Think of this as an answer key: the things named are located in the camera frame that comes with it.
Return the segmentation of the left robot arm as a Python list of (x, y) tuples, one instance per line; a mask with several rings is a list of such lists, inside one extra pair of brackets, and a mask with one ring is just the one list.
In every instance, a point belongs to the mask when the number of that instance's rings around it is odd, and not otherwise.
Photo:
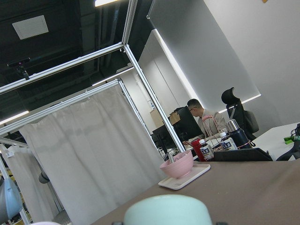
[(23, 203), (16, 184), (11, 179), (0, 179), (0, 223), (12, 219), (22, 209)]

